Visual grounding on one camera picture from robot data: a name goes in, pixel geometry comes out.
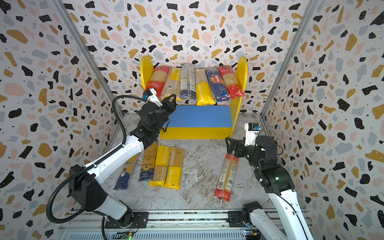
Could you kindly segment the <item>plain yellow spaghetti bag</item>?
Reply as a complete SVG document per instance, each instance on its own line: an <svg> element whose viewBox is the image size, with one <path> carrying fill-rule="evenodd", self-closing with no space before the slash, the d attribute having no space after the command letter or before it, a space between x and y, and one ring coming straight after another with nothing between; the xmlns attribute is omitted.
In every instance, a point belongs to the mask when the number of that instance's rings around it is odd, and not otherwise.
<svg viewBox="0 0 384 240"><path fill-rule="evenodd" d="M181 100L181 68L172 68L164 97L176 95L177 101Z"/></svg>

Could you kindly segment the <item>clear white label spaghetti bag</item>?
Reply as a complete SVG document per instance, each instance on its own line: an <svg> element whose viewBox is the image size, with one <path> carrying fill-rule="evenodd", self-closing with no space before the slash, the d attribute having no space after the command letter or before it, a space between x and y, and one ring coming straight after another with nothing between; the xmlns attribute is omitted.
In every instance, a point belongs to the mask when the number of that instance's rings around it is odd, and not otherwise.
<svg viewBox="0 0 384 240"><path fill-rule="evenodd" d="M196 100L196 79L193 64L183 63L181 70L181 99Z"/></svg>

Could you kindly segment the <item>red spaghetti bag black label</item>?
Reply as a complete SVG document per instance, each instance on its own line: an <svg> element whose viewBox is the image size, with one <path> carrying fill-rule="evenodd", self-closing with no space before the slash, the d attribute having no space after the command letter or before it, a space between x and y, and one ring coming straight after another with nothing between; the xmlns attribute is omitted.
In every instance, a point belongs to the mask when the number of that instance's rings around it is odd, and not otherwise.
<svg viewBox="0 0 384 240"><path fill-rule="evenodd" d="M169 66L157 66L148 82L145 90L154 89L157 93L157 97L160 97L167 80L171 67Z"/></svg>

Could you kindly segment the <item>red clear spaghetti bag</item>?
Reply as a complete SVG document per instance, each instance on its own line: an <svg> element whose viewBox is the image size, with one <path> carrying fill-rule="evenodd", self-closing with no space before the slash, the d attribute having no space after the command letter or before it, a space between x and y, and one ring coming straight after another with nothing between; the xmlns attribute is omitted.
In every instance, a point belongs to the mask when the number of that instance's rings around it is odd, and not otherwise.
<svg viewBox="0 0 384 240"><path fill-rule="evenodd" d="M237 171L239 159L232 154L226 154L221 173L219 175L215 198L229 202L232 193L234 178Z"/></svg>

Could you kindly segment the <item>blue Barilla spaghetti bag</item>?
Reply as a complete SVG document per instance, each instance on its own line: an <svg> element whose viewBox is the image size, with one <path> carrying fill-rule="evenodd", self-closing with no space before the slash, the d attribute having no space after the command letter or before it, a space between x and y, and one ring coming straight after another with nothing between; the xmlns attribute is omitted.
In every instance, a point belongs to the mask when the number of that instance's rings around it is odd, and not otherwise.
<svg viewBox="0 0 384 240"><path fill-rule="evenodd" d="M229 91L224 84L219 69L217 67L206 68L206 76L216 102L225 102L230 100Z"/></svg>

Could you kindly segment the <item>red spaghetti bag top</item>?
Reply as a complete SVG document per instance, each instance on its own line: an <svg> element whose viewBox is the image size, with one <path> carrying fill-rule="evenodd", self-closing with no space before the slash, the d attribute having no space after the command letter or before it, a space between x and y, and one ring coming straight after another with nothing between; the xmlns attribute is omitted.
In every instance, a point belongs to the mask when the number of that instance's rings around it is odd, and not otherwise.
<svg viewBox="0 0 384 240"><path fill-rule="evenodd" d="M219 66L219 73L222 76L224 84L227 87L227 90L230 94L231 99L242 98L245 96L245 93L242 90L242 87L239 83L237 75L233 71L231 66Z"/></svg>

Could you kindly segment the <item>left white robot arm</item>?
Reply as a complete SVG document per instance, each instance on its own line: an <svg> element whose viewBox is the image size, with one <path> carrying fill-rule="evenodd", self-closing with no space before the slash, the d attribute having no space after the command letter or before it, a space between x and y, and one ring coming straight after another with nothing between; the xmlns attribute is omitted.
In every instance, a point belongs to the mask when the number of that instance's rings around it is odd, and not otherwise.
<svg viewBox="0 0 384 240"><path fill-rule="evenodd" d="M127 160L138 155L166 131L169 116L177 108L177 97L172 94L159 101L154 94L144 97L146 103L138 111L137 127L125 133L120 145L110 150L96 161L83 167L75 165L70 169L69 194L85 212L95 212L116 220L118 226L126 228L133 222L132 210L122 201L105 192L102 184Z"/></svg>

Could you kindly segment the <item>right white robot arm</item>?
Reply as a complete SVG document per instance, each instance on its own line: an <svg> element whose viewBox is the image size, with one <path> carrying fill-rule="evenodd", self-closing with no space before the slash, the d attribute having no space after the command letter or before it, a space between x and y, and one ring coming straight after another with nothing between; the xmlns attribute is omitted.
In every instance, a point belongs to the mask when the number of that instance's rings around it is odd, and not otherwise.
<svg viewBox="0 0 384 240"><path fill-rule="evenodd" d="M242 219L254 226L266 240L312 240L299 205L297 192L289 172L278 163L278 145L269 136L257 136L253 145L226 138L227 152L245 158L254 167L254 175L272 200L283 229L280 230L256 201L244 204Z"/></svg>

